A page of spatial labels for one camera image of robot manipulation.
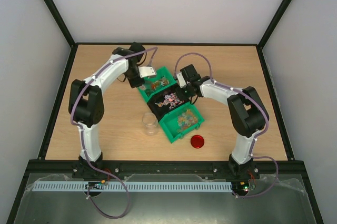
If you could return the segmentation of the black bin with swirl lollipops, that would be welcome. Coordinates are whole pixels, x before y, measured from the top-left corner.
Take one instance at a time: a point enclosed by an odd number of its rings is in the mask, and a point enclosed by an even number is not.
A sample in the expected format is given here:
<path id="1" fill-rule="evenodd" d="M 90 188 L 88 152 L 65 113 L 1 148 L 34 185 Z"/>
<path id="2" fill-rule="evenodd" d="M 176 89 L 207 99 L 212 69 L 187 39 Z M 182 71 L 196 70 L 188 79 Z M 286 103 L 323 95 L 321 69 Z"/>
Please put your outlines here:
<path id="1" fill-rule="evenodd" d="M 183 94 L 179 84 L 174 84 L 154 94 L 147 102 L 147 105 L 160 121 L 166 114 L 189 102 L 190 98 Z"/>

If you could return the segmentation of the green bin with lollipops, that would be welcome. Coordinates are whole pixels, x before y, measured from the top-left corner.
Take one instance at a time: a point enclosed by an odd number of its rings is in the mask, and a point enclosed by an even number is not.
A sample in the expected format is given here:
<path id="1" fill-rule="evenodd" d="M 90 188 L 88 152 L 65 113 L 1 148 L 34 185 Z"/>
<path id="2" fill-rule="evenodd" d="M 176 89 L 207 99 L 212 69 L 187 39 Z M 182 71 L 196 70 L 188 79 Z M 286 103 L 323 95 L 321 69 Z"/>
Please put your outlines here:
<path id="1" fill-rule="evenodd" d="M 176 80 L 174 79 L 173 75 L 166 67 L 161 67 L 156 70 L 156 76 L 153 77 L 145 77 L 144 84 L 151 84 L 153 92 L 147 95 L 145 92 L 139 90 L 140 94 L 144 98 L 145 102 L 147 103 L 151 97 L 168 87 L 176 84 Z"/>

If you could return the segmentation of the green bin with gummy candies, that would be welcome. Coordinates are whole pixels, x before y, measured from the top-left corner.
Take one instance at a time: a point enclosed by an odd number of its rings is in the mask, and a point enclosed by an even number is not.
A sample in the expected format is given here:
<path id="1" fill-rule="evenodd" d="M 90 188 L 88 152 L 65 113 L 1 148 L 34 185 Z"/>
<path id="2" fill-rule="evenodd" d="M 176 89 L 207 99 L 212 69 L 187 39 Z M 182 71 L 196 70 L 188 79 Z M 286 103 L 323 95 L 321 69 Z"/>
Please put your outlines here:
<path id="1" fill-rule="evenodd" d="M 182 139 L 193 130 L 198 130 L 205 122 L 198 109 L 190 104 L 184 104 L 166 114 L 159 125 L 163 129 L 170 143 Z"/>

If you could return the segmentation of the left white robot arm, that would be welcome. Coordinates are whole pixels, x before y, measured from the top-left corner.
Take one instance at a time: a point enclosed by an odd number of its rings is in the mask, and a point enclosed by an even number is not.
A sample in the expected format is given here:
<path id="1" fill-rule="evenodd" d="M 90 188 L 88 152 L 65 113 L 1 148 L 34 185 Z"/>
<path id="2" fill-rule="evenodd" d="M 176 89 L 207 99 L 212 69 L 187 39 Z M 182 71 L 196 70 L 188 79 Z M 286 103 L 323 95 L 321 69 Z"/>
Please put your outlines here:
<path id="1" fill-rule="evenodd" d="M 145 80 L 141 77 L 139 62 L 146 54 L 145 47 L 137 42 L 128 49 L 118 47 L 94 74 L 71 83 L 68 111 L 71 124 L 78 128 L 80 134 L 82 159 L 88 162 L 102 159 L 98 124 L 105 112 L 103 94 L 120 75 L 124 75 L 131 88 L 142 86 Z"/>

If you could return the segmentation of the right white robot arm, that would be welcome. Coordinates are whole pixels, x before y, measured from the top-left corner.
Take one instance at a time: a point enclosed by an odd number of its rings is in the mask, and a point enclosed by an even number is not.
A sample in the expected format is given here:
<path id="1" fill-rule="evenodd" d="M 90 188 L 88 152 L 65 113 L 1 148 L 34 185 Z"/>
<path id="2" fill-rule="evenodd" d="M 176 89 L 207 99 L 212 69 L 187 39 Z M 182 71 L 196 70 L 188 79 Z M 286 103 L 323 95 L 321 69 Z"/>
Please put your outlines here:
<path id="1" fill-rule="evenodd" d="M 194 96 L 210 98 L 228 106 L 232 125 L 237 132 L 236 143 L 229 156 L 230 173 L 237 178 L 247 173 L 253 160 L 257 138 L 269 126 L 269 115 L 254 87 L 233 88 L 210 76 L 201 77 L 190 64 L 174 74 L 181 99 Z"/>

